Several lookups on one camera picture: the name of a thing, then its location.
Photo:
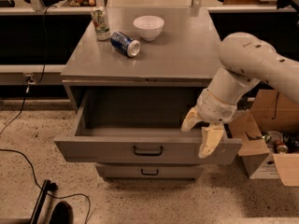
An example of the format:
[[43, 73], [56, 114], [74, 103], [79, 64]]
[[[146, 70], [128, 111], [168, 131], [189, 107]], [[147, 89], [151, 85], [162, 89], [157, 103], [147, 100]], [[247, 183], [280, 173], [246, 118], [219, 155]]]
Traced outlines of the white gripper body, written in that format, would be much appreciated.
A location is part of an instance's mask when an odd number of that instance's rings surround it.
[[229, 123], [236, 111], [236, 105], [227, 105], [208, 89], [203, 89], [197, 98], [195, 110], [204, 122]]

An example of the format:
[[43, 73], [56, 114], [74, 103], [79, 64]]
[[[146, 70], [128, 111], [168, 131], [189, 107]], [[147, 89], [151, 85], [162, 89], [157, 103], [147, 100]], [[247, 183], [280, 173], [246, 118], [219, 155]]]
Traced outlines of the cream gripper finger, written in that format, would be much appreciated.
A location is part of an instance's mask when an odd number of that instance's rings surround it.
[[202, 144], [199, 147], [198, 156], [203, 159], [210, 156], [224, 134], [224, 126], [219, 123], [210, 123], [207, 127], [202, 128]]
[[181, 130], [183, 132], [189, 132], [197, 123], [201, 121], [202, 117], [199, 115], [197, 108], [192, 107], [182, 122]]

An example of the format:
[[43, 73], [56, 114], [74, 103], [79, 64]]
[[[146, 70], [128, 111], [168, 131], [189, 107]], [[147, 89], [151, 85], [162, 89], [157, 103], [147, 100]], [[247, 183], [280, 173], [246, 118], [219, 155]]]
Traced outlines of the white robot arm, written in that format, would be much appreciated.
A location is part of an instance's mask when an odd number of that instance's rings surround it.
[[259, 82], [268, 84], [295, 103], [299, 103], [299, 62], [276, 52], [274, 47], [254, 35], [233, 33], [219, 45], [218, 69], [196, 105], [181, 125], [183, 132], [205, 122], [198, 157], [210, 156], [224, 134], [224, 125], [234, 119], [237, 103]]

